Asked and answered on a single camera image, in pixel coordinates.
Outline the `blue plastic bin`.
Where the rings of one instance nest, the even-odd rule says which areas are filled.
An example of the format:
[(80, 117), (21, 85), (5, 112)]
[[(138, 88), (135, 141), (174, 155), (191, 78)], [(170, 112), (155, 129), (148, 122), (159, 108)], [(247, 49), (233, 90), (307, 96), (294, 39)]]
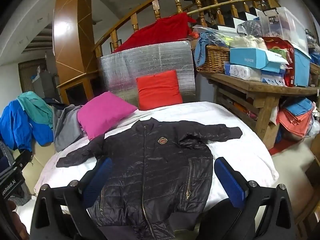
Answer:
[(299, 48), (294, 48), (295, 58), (295, 74), (294, 74), (294, 86), (308, 87), (309, 75), (310, 75), (310, 61), (311, 57), (306, 55)]

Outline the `stack of folded cloths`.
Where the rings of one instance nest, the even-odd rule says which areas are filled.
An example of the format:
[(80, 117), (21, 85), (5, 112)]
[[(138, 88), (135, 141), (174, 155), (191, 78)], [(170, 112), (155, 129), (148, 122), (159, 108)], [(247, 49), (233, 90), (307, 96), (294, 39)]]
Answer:
[(306, 97), (288, 99), (278, 112), (277, 123), (288, 132), (303, 138), (307, 134), (315, 106), (315, 103)]

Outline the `white bed blanket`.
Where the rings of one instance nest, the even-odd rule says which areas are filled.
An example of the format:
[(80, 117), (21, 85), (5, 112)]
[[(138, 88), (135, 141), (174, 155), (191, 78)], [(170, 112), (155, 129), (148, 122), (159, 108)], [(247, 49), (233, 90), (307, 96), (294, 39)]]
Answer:
[[(108, 131), (104, 136), (121, 133), (131, 128), (138, 121), (156, 119), (164, 122), (192, 121), (203, 125), (224, 124), (227, 127), (238, 127), (242, 131), (239, 139), (231, 139), (225, 142), (208, 142), (208, 147), (213, 155), (213, 163), (217, 158), (223, 157), (235, 170), (239, 171), (247, 180), (254, 180), (259, 185), (272, 186), (279, 177), (272, 158), (259, 137), (238, 117), (224, 107), (211, 102), (192, 102), (159, 107), (149, 111), (136, 110), (128, 117), (121, 120), (117, 126)], [(89, 158), (84, 163), (70, 167), (57, 167), (59, 159), (70, 152), (86, 146), (91, 140), (79, 139), (65, 148), (56, 152), (44, 166), (40, 177), (34, 187), (35, 193), (40, 192), (43, 184), (51, 187), (66, 186), (73, 180), (79, 180), (83, 175), (94, 167), (96, 158)], [(218, 202), (227, 197), (214, 171), (212, 185), (204, 210), (209, 210)], [(174, 226), (182, 223), (184, 228), (193, 226), (197, 216), (192, 213), (173, 213), (169, 222), (174, 231)], [(137, 239), (136, 234), (130, 226), (103, 226), (102, 229), (110, 229), (116, 237), (130, 235)]]

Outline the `beige sofa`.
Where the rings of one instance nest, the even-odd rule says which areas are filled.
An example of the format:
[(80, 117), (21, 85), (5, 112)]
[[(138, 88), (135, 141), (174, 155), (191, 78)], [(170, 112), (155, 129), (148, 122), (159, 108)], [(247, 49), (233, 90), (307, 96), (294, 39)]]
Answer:
[(33, 158), (23, 169), (25, 183), (31, 194), (35, 194), (34, 187), (40, 177), (40, 174), (48, 160), (56, 153), (54, 143), (41, 146), (33, 140), (32, 142)]

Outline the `wooden stair railing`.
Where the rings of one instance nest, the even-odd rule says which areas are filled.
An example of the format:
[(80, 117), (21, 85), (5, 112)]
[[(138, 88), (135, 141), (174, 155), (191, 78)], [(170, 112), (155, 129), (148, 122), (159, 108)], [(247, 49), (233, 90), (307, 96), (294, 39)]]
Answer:
[[(146, 0), (142, 4), (130, 9), (118, 20), (93, 46), (96, 57), (103, 55), (103, 44), (111, 42), (111, 49), (120, 46), (117, 31), (129, 22), (134, 32), (139, 29), (138, 14), (150, 9), (155, 20), (161, 18), (161, 0)], [(279, 7), (278, 0), (174, 0), (174, 14), (185, 12), (195, 16), (202, 26), (210, 24), (226, 25), (226, 18), (237, 18), (241, 13), (255, 14), (256, 10), (266, 10)]]

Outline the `blue cardboard box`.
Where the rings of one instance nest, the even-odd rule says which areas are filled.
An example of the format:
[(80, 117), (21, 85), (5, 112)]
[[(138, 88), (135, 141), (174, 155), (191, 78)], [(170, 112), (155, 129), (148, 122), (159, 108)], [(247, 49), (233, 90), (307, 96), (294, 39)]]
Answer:
[(268, 64), (266, 51), (258, 48), (231, 48), (230, 63), (263, 69)]

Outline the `red pillow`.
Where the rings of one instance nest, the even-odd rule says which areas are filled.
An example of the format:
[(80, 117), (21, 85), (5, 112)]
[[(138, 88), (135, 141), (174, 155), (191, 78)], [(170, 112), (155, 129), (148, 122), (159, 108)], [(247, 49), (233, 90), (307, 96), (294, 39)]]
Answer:
[(142, 111), (183, 103), (176, 70), (137, 77), (136, 83)]

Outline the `red snack bag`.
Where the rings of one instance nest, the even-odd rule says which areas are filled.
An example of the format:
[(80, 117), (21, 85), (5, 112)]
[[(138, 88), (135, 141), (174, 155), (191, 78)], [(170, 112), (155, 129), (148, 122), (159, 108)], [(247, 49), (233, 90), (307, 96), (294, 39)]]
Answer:
[(293, 45), (279, 37), (263, 37), (268, 50), (281, 55), (288, 64), (284, 70), (284, 81), (288, 87), (295, 86), (295, 55)]

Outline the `blue jacket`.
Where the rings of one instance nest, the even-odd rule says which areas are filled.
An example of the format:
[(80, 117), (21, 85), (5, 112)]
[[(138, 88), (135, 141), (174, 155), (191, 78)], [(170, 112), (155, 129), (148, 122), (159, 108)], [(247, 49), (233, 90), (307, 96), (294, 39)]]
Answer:
[(22, 109), (18, 100), (11, 101), (1, 116), (1, 140), (11, 150), (32, 151), (32, 142), (45, 146), (54, 141), (48, 125), (37, 124)]

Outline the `white tissue pack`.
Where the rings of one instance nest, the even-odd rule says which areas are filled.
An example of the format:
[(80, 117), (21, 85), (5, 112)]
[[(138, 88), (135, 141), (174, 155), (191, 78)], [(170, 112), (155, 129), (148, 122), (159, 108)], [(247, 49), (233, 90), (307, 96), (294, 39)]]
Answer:
[(261, 71), (255, 68), (224, 62), (225, 74), (246, 81), (261, 81)]

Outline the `blue cloth in basket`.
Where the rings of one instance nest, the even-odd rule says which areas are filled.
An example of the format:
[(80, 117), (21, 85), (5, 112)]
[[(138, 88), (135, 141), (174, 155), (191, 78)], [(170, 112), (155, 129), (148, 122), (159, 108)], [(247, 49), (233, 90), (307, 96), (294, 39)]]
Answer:
[(227, 44), (217, 33), (210, 31), (199, 33), (199, 38), (194, 50), (196, 67), (202, 66), (206, 61), (206, 46), (227, 47)]

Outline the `pink pillow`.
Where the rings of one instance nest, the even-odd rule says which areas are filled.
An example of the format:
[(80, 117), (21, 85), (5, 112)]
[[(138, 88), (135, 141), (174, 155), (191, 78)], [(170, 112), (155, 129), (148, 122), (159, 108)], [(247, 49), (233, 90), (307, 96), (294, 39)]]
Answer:
[(89, 140), (105, 134), (137, 107), (111, 92), (93, 98), (77, 112), (77, 119)]

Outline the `black quilted jacket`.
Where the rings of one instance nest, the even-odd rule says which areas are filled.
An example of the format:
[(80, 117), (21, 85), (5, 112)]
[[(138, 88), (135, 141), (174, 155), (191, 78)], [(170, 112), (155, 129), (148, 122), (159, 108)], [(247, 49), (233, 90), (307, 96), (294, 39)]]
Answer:
[(240, 128), (224, 124), (149, 119), (93, 139), (59, 159), (57, 167), (109, 157), (111, 175), (88, 210), (93, 222), (99, 227), (130, 226), (137, 239), (172, 239), (170, 216), (198, 215), (207, 203), (213, 176), (208, 142), (241, 136)]

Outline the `clear plastic storage bin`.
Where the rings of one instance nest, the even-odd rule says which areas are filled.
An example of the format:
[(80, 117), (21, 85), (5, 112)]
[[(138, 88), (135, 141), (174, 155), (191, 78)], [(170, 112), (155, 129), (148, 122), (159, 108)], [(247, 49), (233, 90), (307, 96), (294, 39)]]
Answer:
[(264, 37), (279, 37), (308, 54), (304, 25), (287, 8), (278, 7), (257, 12)]

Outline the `wooden side table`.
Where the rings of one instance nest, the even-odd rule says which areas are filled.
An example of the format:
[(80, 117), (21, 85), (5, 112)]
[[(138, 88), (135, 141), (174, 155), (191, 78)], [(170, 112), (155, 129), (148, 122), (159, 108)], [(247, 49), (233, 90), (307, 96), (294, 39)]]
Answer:
[(225, 74), (202, 73), (214, 87), (215, 103), (237, 115), (262, 140), (267, 149), (274, 147), (279, 125), (270, 122), (272, 110), (282, 96), (311, 96), (316, 87), (280, 87), (246, 81)]

